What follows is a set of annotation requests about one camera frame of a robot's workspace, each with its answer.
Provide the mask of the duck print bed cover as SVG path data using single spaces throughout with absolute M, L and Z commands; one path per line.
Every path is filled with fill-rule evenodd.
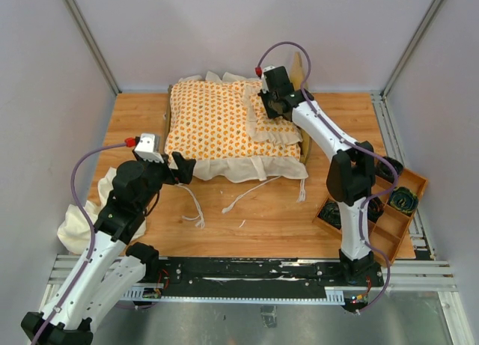
M 232 183 L 270 178 L 308 178 L 301 161 L 303 141 L 291 122 L 270 119 L 259 96 L 262 84 L 226 73 L 220 79 L 181 79 L 169 90 L 170 123 L 165 152 L 195 159 L 200 180 L 225 177 Z

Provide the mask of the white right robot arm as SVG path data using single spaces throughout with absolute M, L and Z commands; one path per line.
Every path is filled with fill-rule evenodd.
M 257 66 L 255 72 L 262 81 L 259 96 L 267 117 L 282 117 L 306 131 L 330 161 L 326 188 L 338 204 L 341 220 L 339 276 L 355 285 L 374 263 L 367 245 L 367 198 L 376 179 L 373 146 L 346 134 L 308 91 L 296 91 L 285 67 Z

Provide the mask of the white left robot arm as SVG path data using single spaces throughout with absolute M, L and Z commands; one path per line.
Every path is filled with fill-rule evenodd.
M 21 327 L 32 344 L 90 344 L 104 316 L 139 281 L 159 277 L 159 252 L 131 243 L 163 185 L 189 184 L 196 161 L 172 154 L 150 162 L 137 156 L 122 163 L 91 242 L 54 296 L 39 312 L 28 312 Z

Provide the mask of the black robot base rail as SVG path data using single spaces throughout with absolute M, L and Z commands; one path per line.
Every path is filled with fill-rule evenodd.
M 50 283 L 57 284 L 59 290 L 77 261 L 73 256 L 59 256 Z M 400 260 L 390 269 L 375 263 L 355 278 L 348 278 L 338 261 L 318 259 L 159 256 L 159 268 L 157 280 L 135 283 L 119 301 L 140 305 L 170 301 L 338 304 L 362 308 L 389 291 L 457 290 L 449 265 L 428 260 Z

